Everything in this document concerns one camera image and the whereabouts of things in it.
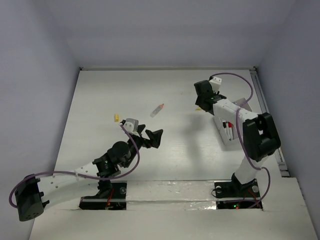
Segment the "yellow eraser block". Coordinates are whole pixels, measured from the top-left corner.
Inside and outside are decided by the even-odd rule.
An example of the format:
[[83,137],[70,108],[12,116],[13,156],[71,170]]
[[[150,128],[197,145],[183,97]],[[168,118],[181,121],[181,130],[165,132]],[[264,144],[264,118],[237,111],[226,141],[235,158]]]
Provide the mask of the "yellow eraser block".
[[118,114],[115,114],[115,115],[114,115],[114,121],[115,121],[115,122],[119,122],[119,115],[118,115]]

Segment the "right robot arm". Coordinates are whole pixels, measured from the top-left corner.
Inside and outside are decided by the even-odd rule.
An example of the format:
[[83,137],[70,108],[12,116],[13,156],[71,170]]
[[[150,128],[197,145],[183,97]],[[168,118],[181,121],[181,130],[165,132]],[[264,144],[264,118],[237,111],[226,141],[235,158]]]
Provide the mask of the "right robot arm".
[[235,196],[242,196],[253,184],[267,158],[280,148],[281,141],[271,114],[258,114],[231,102],[220,94],[220,85],[219,79],[196,82],[195,104],[236,127],[244,158],[232,174],[229,186],[221,190],[231,190]]

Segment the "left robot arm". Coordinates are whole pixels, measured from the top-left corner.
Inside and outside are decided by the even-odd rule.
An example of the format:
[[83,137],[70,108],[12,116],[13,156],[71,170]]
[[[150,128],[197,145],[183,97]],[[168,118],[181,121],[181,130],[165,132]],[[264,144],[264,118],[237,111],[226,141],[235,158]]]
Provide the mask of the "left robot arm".
[[121,173],[133,161],[140,162],[141,148],[159,148],[163,129],[150,131],[144,124],[133,126],[128,120],[119,125],[128,141],[117,141],[101,157],[74,170],[33,173],[24,177],[11,191],[9,203],[17,209],[21,222],[40,216],[45,210],[81,197],[85,188],[93,186],[93,199],[110,199],[114,193],[112,180],[130,174]]

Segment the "aluminium side rail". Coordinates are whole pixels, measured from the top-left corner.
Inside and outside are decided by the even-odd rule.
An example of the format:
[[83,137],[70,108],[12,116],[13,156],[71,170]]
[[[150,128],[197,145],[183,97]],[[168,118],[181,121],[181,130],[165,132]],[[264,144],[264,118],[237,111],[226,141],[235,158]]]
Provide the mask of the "aluminium side rail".
[[[259,80],[259,77],[258,77],[257,69],[254,67],[249,72],[250,72],[250,76],[251,76],[251,79],[252,79],[252,82],[253,82],[253,86],[254,86],[258,101],[259,101],[260,108],[261,108],[263,113],[264,112],[269,112],[269,108],[268,108],[268,105],[267,105],[267,102],[266,102],[266,98],[264,96],[264,93],[263,93],[263,90],[262,90],[262,86],[261,86],[261,83],[260,83],[260,80]],[[283,178],[290,178],[291,176],[290,176],[290,173],[289,173],[289,169],[288,169],[287,164],[285,162],[285,158],[283,156],[281,148],[278,148],[275,151],[275,158],[276,158],[276,161],[277,161],[278,168],[280,170],[281,176]]]

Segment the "white divided organizer box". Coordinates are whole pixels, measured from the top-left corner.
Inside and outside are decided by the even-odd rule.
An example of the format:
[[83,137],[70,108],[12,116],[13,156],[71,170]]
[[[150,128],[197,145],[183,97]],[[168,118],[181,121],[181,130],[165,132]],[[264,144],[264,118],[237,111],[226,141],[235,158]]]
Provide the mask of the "white divided organizer box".
[[[245,101],[246,101],[246,98],[243,97],[232,103],[239,106],[239,105],[242,105],[243,102]],[[252,109],[248,103],[244,104],[242,107],[247,111],[252,112]],[[233,123],[229,123],[225,119],[222,119],[216,116],[213,116],[213,121],[217,127],[217,130],[219,131],[220,137],[224,145],[230,146],[230,145],[236,144],[239,138],[237,134],[236,126]]]

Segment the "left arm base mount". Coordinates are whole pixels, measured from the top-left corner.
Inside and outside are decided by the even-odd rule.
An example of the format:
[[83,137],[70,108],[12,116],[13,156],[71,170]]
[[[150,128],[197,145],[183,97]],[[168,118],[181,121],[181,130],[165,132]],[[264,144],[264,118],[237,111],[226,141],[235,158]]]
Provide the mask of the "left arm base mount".
[[126,181],[108,182],[105,185],[99,182],[98,193],[82,197],[78,207],[81,210],[122,211],[127,209],[126,196]]

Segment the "red-cap white marker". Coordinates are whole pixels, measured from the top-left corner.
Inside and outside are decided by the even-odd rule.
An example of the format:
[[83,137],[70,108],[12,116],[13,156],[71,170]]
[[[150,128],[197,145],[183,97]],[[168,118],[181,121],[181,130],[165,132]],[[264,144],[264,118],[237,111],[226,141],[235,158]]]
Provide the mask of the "red-cap white marker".
[[226,122],[226,126],[227,126],[227,136],[228,136],[228,139],[230,141],[232,141],[234,139],[233,137],[233,130],[232,130],[232,123],[230,122]]

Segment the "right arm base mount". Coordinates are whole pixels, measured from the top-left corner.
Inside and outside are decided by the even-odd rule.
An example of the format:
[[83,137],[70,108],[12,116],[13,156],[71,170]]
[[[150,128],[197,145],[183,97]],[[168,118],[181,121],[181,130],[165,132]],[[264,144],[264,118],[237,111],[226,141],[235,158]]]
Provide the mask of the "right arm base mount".
[[263,209],[260,191],[256,182],[249,187],[236,189],[231,181],[214,183],[211,195],[218,210]]

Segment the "blue-cap white marker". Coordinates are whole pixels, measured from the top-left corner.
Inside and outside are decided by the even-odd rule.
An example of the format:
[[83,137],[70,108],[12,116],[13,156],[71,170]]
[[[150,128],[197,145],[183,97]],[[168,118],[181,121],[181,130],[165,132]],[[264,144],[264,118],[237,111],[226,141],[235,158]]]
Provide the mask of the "blue-cap white marker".
[[227,133],[227,125],[226,125],[225,121],[222,121],[222,126],[223,126],[224,131]]

